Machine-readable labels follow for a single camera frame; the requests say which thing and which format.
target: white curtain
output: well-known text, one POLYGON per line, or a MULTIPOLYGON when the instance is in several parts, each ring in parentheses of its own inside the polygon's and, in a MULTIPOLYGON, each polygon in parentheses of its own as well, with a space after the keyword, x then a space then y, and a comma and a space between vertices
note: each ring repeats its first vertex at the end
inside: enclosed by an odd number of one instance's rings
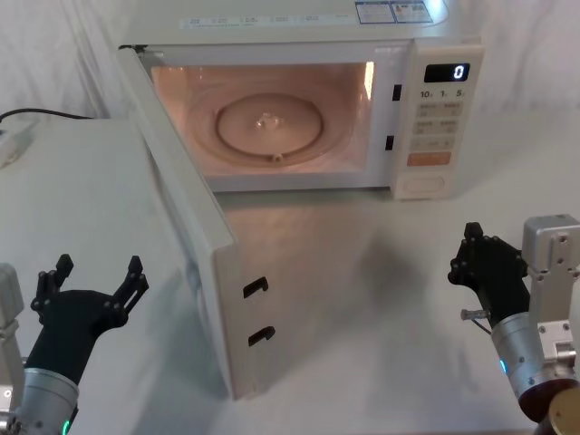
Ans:
MULTIPOLYGON (((0 0, 0 112, 120 115, 110 53, 137 1, 0 0)), ((487 47, 476 110, 580 107, 577 0, 461 0, 461 7, 487 47)))

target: microwave label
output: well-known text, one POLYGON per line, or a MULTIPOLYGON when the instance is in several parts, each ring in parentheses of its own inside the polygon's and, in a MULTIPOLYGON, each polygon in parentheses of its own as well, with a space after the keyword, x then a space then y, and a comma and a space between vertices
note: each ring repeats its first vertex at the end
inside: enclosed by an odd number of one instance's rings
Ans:
POLYGON ((360 24, 393 24, 389 2, 354 2, 360 24))
POLYGON ((391 9, 398 24, 433 22, 422 1, 391 2, 391 9))
POLYGON ((243 28, 243 27, 306 27, 320 25, 357 24, 355 14, 313 14, 276 16, 207 16, 179 20, 181 30, 199 28, 243 28))

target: microwave light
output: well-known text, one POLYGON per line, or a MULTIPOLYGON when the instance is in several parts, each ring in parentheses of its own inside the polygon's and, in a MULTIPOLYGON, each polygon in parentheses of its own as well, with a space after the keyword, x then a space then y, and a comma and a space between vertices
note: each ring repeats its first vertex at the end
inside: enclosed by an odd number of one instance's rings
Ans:
POLYGON ((366 96, 369 101, 372 96, 372 77, 374 77, 374 62, 367 62, 366 69, 364 70, 364 89, 366 90, 366 96))

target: silver cylinder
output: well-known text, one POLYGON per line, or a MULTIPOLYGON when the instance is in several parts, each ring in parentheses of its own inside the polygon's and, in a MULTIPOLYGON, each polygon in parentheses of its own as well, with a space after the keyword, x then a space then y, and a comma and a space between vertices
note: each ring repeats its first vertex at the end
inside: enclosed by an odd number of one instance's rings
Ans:
POLYGON ((575 379, 574 370, 560 363, 544 364, 539 340, 530 330, 528 313, 511 315, 491 332, 501 365, 519 399, 540 383, 555 379, 575 379))
POLYGON ((63 433, 79 398, 79 389, 64 376, 42 369, 26 369, 24 397, 16 418, 27 433, 63 433))

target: digital display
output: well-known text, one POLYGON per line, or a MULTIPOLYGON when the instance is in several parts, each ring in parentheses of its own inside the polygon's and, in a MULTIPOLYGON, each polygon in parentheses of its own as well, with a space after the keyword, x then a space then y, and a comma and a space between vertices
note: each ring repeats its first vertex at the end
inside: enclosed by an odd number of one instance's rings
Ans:
POLYGON ((426 83, 465 82, 468 76, 468 63, 435 63, 425 68, 426 83))

